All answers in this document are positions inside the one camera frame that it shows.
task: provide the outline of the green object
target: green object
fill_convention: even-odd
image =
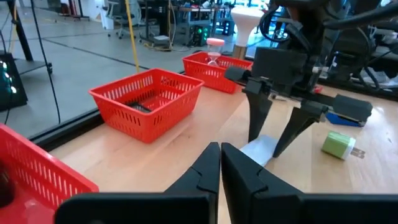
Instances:
[[[330,131],[322,146],[322,151],[340,159],[346,159],[354,149],[355,138]]]

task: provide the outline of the red basket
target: red basket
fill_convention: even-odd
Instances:
[[[155,68],[90,94],[106,124],[150,143],[192,112],[202,85],[201,80]]]
[[[210,61],[207,52],[198,52],[182,59],[184,63],[185,74],[203,80],[205,86],[226,93],[234,93],[236,84],[231,80],[224,78],[224,73],[228,67],[235,66],[248,68],[252,62],[236,58],[220,56],[216,60],[219,67],[208,65]]]
[[[3,124],[0,161],[15,185],[14,200],[0,208],[0,223],[50,224],[64,200],[98,192],[94,183]]]

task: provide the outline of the concrete floor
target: concrete floor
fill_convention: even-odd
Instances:
[[[20,10],[22,25],[29,40],[34,60],[43,60],[39,40],[29,9]],[[8,11],[0,11],[0,24]],[[98,22],[64,20],[48,11],[37,10],[42,43],[47,60],[53,64],[53,82],[60,107],[61,121],[66,121],[96,108],[88,94],[90,88],[133,75],[136,72],[129,37],[119,40],[115,35],[108,37]],[[11,22],[2,29],[6,45],[10,37]],[[136,29],[136,36],[143,29]],[[223,50],[232,51],[234,37],[226,37]],[[248,55],[254,55],[257,46],[269,45],[263,37],[252,35],[249,39]],[[175,49],[184,51],[159,52],[148,49],[136,39],[140,70],[164,68],[174,72],[183,70],[181,58],[201,48],[187,49],[175,43]],[[19,41],[12,51],[14,58],[24,58]],[[21,76],[28,104],[13,108],[7,125],[29,137],[58,124],[57,112],[49,77],[45,68]],[[6,111],[0,113],[4,122]]]

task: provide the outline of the black bracket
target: black bracket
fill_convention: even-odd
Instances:
[[[324,120],[328,107],[314,104],[308,101],[302,102],[301,108],[293,108],[284,132],[275,147],[274,158],[282,154],[282,152],[293,142],[299,134],[305,131],[313,123]]]
[[[249,80],[243,92],[246,94],[250,108],[249,142],[260,134],[266,121],[272,101],[268,100],[269,91],[264,91],[264,83]]]

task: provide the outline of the office chair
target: office chair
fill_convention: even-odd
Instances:
[[[120,25],[120,28],[116,31],[116,35],[118,35],[119,39],[122,39],[124,34],[130,34],[128,29],[129,18],[127,16],[126,3],[124,1],[125,0],[108,1],[108,10],[106,12],[106,17]]]

